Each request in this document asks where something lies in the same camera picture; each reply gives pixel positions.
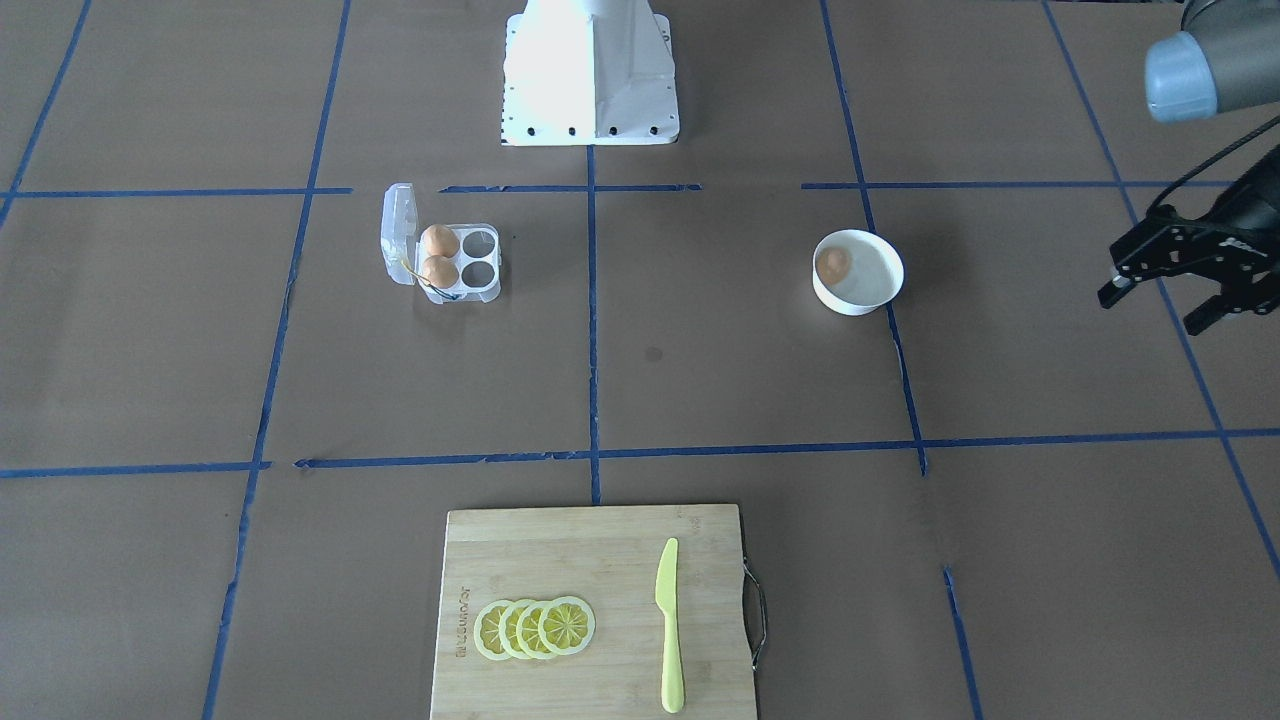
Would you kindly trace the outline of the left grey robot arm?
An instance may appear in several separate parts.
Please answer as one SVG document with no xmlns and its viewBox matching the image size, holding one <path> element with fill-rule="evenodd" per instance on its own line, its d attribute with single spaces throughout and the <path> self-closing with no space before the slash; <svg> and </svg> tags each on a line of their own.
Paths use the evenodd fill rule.
<svg viewBox="0 0 1280 720">
<path fill-rule="evenodd" d="M 1188 1 L 1180 29 L 1146 55 L 1146 101 L 1161 123 L 1202 120 L 1276 102 L 1279 9 L 1275 1 Z M 1097 293 L 1110 309 L 1139 283 L 1197 275 L 1219 292 L 1189 311 L 1197 336 L 1225 316 L 1268 315 L 1279 302 L 1279 151 L 1268 150 L 1201 217 L 1188 218 L 1162 191 L 1110 247 L 1114 278 Z"/>
</svg>

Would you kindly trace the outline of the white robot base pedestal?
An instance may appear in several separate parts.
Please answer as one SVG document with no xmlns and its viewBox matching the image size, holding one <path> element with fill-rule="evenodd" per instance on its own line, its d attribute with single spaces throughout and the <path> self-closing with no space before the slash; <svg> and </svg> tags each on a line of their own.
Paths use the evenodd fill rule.
<svg viewBox="0 0 1280 720">
<path fill-rule="evenodd" d="M 504 41 L 504 146 L 678 141 L 671 23 L 650 3 L 529 1 Z"/>
</svg>

